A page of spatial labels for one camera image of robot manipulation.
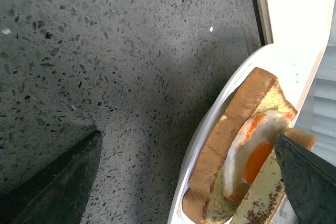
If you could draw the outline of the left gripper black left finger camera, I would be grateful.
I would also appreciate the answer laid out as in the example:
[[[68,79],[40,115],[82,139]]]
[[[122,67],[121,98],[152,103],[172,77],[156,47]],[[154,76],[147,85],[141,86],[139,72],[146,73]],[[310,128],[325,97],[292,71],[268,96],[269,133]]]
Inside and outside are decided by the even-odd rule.
[[[94,131],[1,197],[1,223],[80,223],[102,150]]]

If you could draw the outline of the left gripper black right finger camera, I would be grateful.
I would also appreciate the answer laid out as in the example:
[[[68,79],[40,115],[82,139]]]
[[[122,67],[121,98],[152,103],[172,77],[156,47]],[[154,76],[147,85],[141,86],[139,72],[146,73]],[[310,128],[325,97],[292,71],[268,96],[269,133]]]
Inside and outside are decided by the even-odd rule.
[[[283,134],[275,153],[298,222],[335,223],[335,166]]]

